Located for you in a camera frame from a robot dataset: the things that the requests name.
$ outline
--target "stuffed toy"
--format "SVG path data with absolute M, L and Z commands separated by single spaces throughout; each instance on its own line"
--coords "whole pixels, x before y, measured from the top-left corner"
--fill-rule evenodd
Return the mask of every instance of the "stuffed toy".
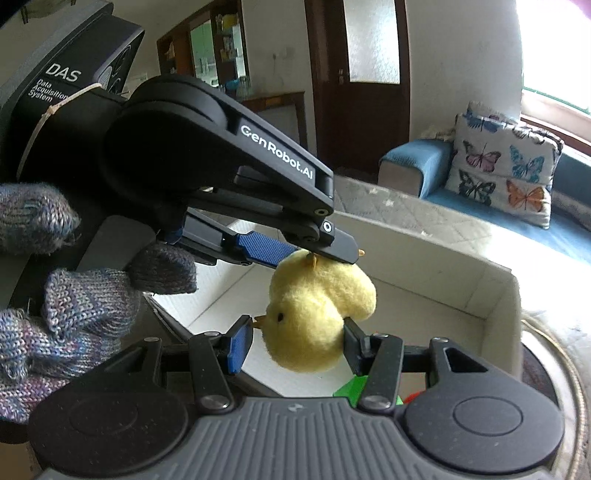
M 343 319 L 375 310 L 374 284 L 357 266 L 297 250 L 271 279 L 267 314 L 256 317 L 271 358 L 294 372 L 319 372 L 343 355 Z

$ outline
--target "green block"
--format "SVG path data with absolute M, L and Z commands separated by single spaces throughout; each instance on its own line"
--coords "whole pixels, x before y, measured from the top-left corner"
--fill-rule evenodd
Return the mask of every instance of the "green block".
M 361 392 L 363 391 L 367 380 L 367 375 L 364 377 L 353 377 L 345 385 L 333 393 L 333 397 L 347 397 L 349 399 L 349 403 L 351 403 L 351 406 L 355 408 L 357 407 L 357 401 L 361 396 Z M 400 397 L 397 397 L 396 405 L 403 405 L 402 399 Z

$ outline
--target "black device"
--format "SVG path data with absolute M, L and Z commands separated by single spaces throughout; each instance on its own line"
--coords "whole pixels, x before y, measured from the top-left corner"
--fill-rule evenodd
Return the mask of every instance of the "black device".
M 53 268 L 76 268 L 112 215 L 204 264 L 273 267 L 295 246 L 355 263 L 355 240 L 327 218 L 332 172 L 271 125 L 189 77 L 117 95 L 143 31 L 112 8 L 78 9 L 0 88 L 0 180 L 53 183 L 83 219 L 74 247 L 29 260 L 11 304 L 40 296 Z M 61 106 L 24 154 L 47 108 L 93 83 L 104 88 Z M 289 243 L 239 235 L 197 209 L 275 227 Z M 251 342 L 243 316 L 186 345 L 146 338 L 72 381 L 30 419 L 40 478 L 549 476 L 564 429 L 558 408 L 449 339 L 405 346 L 346 319 L 343 354 L 354 374 L 369 375 L 357 408 L 344 398 L 237 402 L 226 380 Z M 166 373 L 178 371 L 191 373 L 191 402 L 166 391 Z M 425 372 L 428 388 L 395 407 L 401 372 Z

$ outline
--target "gloved hand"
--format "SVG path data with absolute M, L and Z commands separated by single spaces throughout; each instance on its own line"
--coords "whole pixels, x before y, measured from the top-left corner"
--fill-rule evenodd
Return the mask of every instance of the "gloved hand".
M 76 212 L 44 184 L 0 186 L 0 252 L 48 255 L 75 242 Z M 47 279 L 42 318 L 0 310 L 0 419 L 26 423 L 53 391 L 107 360 L 131 330 L 143 291 L 197 290 L 193 257 L 152 244 L 125 271 L 55 270 Z

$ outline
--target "bright window light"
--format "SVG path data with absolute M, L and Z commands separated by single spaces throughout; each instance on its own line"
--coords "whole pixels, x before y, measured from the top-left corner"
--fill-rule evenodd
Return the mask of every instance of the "bright window light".
M 591 113 L 591 20 L 570 0 L 517 0 L 524 89 Z

